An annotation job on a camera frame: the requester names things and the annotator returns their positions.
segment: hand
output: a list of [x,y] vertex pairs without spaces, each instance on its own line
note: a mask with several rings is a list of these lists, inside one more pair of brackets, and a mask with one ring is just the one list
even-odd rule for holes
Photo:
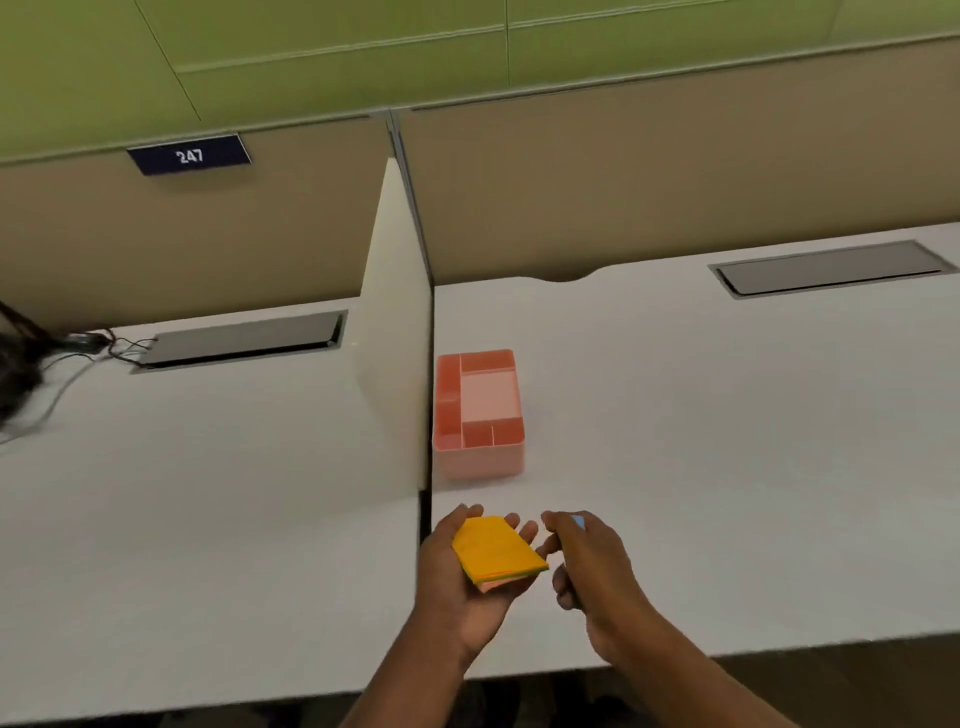
[[[448,630],[462,650],[464,670],[493,639],[514,599],[526,592],[536,576],[504,584],[485,594],[473,586],[453,551],[453,537],[468,518],[483,515],[483,506],[459,505],[445,516],[420,547],[417,563],[415,618],[435,628]],[[511,528],[520,516],[505,517]],[[528,521],[519,531],[528,544],[537,536],[537,524]]]
[[611,665],[624,659],[627,636],[657,629],[666,622],[636,583],[623,542],[616,531],[588,511],[581,528],[568,513],[545,511],[543,525],[551,535],[542,554],[564,552],[565,563],[553,573],[557,603],[587,615],[587,634],[596,653]]

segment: sticky note pad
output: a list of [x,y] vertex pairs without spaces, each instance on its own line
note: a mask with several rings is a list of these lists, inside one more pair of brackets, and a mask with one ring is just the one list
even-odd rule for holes
[[453,537],[453,550],[481,592],[549,569],[501,516],[467,519]]

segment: navy sign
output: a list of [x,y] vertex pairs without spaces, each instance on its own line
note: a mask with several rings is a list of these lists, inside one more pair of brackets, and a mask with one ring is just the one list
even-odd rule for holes
[[133,147],[127,150],[127,154],[147,177],[250,164],[250,155],[240,141],[240,134],[235,133]]

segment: green wall panel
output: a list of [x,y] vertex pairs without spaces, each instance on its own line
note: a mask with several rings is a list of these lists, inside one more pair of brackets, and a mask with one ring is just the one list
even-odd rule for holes
[[133,0],[0,1],[0,158],[198,126]]
[[174,66],[503,26],[503,0],[139,0]]
[[826,42],[839,0],[727,0],[511,27],[512,85],[774,55]]
[[507,20],[511,23],[580,15],[592,12],[643,8],[651,5],[690,5],[725,0],[509,0]]
[[960,0],[846,0],[833,40],[857,42],[960,31]]
[[507,86],[506,32],[182,74],[217,126],[443,99]]

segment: plastic tray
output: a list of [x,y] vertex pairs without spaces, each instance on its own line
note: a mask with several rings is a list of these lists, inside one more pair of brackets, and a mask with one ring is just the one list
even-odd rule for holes
[[452,480],[523,473],[525,433],[514,353],[437,357],[433,451]]

